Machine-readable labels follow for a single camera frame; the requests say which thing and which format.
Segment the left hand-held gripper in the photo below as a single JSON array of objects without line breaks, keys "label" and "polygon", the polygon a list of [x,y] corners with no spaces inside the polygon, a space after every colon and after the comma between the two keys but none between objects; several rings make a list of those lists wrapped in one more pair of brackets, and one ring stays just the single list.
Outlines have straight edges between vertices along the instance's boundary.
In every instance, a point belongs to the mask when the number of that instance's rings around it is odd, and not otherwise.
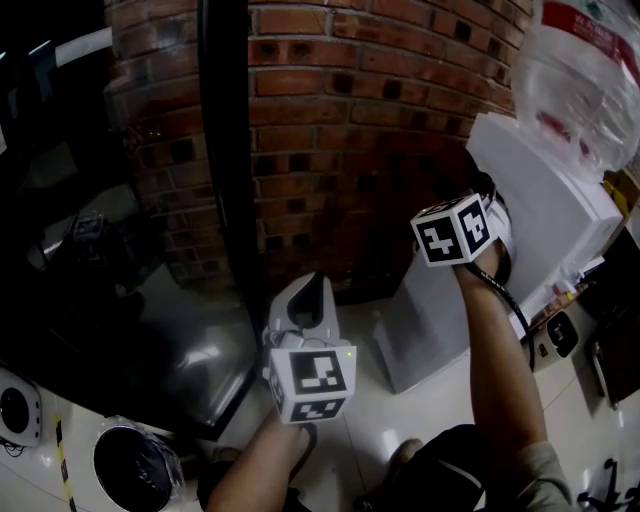
[{"label": "left hand-held gripper", "polygon": [[272,301],[263,332],[266,381],[284,424],[329,421],[355,392],[357,348],[340,336],[330,280],[311,272]]}]

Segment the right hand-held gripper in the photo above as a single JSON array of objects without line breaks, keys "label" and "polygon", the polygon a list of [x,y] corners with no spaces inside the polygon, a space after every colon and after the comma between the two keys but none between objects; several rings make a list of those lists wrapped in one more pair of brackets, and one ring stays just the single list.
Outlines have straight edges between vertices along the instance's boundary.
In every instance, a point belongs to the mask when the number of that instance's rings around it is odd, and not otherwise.
[{"label": "right hand-held gripper", "polygon": [[511,220],[497,192],[472,194],[421,210],[411,220],[418,247],[429,267],[471,263],[493,242],[504,247],[497,280],[511,274],[514,242]]}]

